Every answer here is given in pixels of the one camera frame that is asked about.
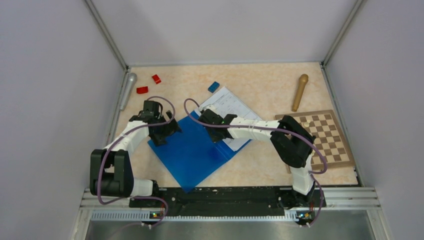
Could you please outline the Chinese printed paper sheet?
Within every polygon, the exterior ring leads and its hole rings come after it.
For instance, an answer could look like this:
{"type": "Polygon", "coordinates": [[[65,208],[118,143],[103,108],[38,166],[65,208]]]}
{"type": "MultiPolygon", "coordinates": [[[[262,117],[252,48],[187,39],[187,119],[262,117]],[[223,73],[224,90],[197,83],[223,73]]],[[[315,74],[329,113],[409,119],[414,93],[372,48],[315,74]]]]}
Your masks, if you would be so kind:
{"type": "MultiPolygon", "coordinates": [[[[196,108],[194,112],[199,117],[201,114],[200,110],[209,105],[213,105],[216,109],[216,113],[221,117],[225,117],[227,114],[235,114],[238,117],[244,119],[262,120],[259,115],[253,112],[244,102],[242,102],[225,86],[213,93],[207,100],[200,104],[200,107],[196,108]]],[[[223,148],[225,151],[237,153],[246,144],[248,144],[249,141],[250,140],[247,138],[226,138],[218,143],[224,145],[223,148]]]]}

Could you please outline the blue clip file folder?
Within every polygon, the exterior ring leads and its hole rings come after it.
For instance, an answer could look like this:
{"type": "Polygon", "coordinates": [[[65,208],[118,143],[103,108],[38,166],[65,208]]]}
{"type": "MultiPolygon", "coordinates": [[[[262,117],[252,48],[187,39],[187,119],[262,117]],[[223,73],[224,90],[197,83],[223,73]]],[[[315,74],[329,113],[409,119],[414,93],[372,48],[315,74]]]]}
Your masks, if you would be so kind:
{"type": "Polygon", "coordinates": [[[214,171],[231,160],[249,142],[236,139],[239,149],[234,151],[225,141],[212,142],[206,129],[186,116],[178,121],[182,132],[166,138],[166,144],[155,146],[152,140],[148,145],[171,173],[185,193],[193,190],[214,171]]]}

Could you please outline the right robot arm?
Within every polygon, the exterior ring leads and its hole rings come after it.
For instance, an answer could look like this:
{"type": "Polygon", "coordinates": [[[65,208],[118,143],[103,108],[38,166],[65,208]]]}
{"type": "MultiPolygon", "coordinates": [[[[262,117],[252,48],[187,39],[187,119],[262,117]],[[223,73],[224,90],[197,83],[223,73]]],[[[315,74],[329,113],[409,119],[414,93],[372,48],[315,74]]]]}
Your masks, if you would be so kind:
{"type": "Polygon", "coordinates": [[[205,107],[198,121],[203,123],[214,143],[225,139],[272,143],[292,174],[292,190],[285,207],[311,205],[315,190],[315,181],[311,177],[315,136],[309,134],[292,116],[285,115],[280,120],[272,121],[246,119],[236,114],[221,117],[210,107],[205,107]]]}

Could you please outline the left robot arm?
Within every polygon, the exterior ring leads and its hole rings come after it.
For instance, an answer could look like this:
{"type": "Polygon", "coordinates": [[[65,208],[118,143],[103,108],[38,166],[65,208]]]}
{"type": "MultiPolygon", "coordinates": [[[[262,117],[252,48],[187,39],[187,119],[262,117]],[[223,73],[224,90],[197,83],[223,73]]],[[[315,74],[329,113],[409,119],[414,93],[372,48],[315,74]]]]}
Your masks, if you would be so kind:
{"type": "Polygon", "coordinates": [[[167,144],[167,137],[182,132],[175,120],[175,107],[166,112],[163,110],[160,102],[144,101],[142,110],[128,120],[123,132],[112,143],[92,151],[89,182],[92,195],[98,198],[141,197],[149,207],[160,202],[157,182],[136,178],[130,157],[146,138],[160,147],[167,144]]]}

